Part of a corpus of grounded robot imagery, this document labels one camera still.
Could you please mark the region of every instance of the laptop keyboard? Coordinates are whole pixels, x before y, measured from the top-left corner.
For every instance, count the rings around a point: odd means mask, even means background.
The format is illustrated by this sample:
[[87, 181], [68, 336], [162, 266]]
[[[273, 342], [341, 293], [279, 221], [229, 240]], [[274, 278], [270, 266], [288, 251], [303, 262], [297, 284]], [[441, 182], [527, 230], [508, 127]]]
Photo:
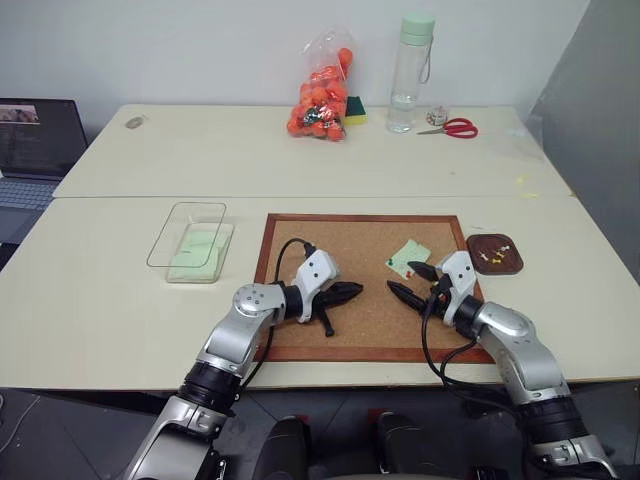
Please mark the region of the laptop keyboard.
[[44, 210], [53, 200], [56, 184], [0, 182], [0, 207]]

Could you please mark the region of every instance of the red scissors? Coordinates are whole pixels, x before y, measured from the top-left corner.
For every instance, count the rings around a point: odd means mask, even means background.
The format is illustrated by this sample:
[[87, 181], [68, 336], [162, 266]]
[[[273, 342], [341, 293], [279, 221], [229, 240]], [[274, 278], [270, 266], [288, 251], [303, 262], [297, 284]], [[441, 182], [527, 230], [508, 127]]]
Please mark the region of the red scissors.
[[444, 122], [440, 128], [418, 132], [418, 135], [431, 135], [432, 133], [444, 133], [455, 138], [474, 138], [478, 136], [478, 127], [466, 118], [453, 118]]

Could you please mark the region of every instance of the laptop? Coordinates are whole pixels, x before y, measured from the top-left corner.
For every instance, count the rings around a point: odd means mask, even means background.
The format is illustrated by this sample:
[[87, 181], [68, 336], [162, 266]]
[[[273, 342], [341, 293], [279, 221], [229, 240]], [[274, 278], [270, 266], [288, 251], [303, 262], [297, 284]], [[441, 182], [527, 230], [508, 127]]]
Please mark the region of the laptop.
[[0, 243], [20, 243], [87, 148], [73, 100], [0, 98]]

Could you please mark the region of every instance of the cork board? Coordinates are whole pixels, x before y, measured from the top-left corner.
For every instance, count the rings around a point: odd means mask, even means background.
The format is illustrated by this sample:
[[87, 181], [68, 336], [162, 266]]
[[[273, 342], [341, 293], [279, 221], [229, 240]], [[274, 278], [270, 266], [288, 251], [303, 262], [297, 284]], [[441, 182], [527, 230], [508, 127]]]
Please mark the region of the cork board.
[[[424, 362], [420, 316], [391, 293], [386, 281], [403, 283], [422, 297], [429, 293], [429, 282], [418, 276], [402, 278], [385, 261], [408, 239], [431, 250], [431, 264], [455, 250], [466, 250], [456, 216], [269, 214], [256, 282], [273, 281], [280, 248], [292, 237], [328, 251], [339, 265], [340, 280], [358, 282], [364, 290], [348, 303], [327, 311], [336, 331], [333, 337], [324, 335], [318, 319], [307, 324], [285, 320], [276, 327], [269, 361]], [[280, 280], [289, 284], [303, 262], [301, 246], [289, 246]], [[475, 295], [482, 298], [477, 284]], [[429, 322], [427, 335], [435, 361], [468, 342], [436, 318]], [[455, 361], [492, 362], [479, 346]]]

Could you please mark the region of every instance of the white table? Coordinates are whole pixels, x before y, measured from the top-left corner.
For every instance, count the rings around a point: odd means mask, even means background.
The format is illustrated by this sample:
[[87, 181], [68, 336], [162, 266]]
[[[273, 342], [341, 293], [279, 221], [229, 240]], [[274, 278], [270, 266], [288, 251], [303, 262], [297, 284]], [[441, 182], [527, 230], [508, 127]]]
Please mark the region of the white table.
[[[341, 143], [291, 138], [287, 107], [122, 107], [57, 197], [567, 196], [509, 107], [458, 109], [480, 135], [389, 133], [385, 108]], [[134, 117], [144, 123], [125, 124]]]
[[[525, 268], [480, 276], [485, 297], [530, 316], [569, 380], [640, 376], [640, 289], [574, 198], [223, 198], [236, 229], [221, 278], [169, 285], [146, 257], [180, 200], [53, 202], [0, 274], [0, 385], [176, 388], [232, 293], [253, 279], [269, 212], [456, 214], [465, 236], [505, 233]], [[450, 368], [463, 379], [498, 379], [493, 365]], [[254, 382], [438, 383], [419, 363], [332, 362], [266, 364]]]

